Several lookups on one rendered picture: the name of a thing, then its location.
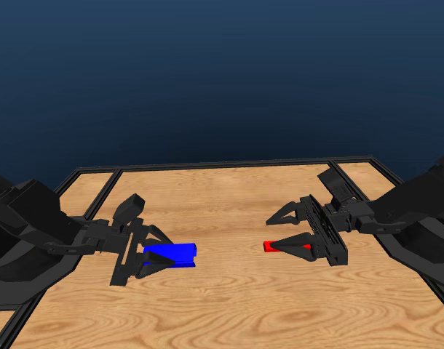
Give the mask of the blue hollow socket block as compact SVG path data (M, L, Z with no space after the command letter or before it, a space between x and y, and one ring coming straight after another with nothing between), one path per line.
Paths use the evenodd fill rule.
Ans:
M145 246L144 252L154 252L168 259L174 260L171 268L193 268L194 258L197 256L196 244L157 244Z

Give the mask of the thin red peg bar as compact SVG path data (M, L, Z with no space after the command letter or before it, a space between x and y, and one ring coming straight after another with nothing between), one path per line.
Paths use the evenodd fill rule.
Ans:
M272 244L275 243L275 241L264 241L263 242L263 250L265 252L279 252L279 249L276 249L272 246ZM305 244L302 245L303 248L310 250L311 249L311 245L310 244Z

